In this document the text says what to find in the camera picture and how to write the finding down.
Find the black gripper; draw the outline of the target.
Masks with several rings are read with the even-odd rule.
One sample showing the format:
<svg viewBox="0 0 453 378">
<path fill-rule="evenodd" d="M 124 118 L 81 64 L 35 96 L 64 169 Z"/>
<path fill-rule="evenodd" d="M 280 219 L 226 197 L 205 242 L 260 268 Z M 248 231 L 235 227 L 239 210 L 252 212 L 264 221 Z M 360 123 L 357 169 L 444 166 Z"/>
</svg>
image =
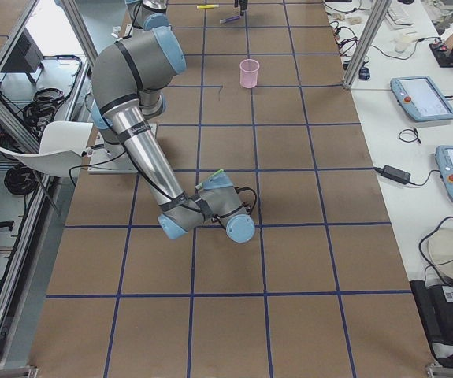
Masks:
<svg viewBox="0 0 453 378">
<path fill-rule="evenodd" d="M 234 7 L 239 8 L 240 10 L 247 10 L 248 0 L 235 0 Z"/>
</svg>

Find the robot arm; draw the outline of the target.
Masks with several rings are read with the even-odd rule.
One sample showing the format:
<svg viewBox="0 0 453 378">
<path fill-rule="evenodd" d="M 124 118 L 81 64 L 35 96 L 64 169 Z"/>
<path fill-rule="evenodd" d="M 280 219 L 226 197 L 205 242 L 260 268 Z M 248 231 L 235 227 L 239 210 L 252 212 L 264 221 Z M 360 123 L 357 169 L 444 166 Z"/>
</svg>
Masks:
<svg viewBox="0 0 453 378">
<path fill-rule="evenodd" d="M 147 32 L 157 27 L 169 27 L 167 1 L 126 0 L 128 15 L 134 29 Z"/>
<path fill-rule="evenodd" d="M 95 104 L 148 183 L 162 212 L 158 223 L 170 239 L 216 221 L 231 240 L 248 242 L 255 224 L 228 175 L 216 172 L 195 194 L 187 195 L 151 130 L 149 120 L 165 108 L 162 89 L 185 69 L 184 53 L 167 26 L 122 39 L 95 60 L 91 77 Z"/>
</svg>

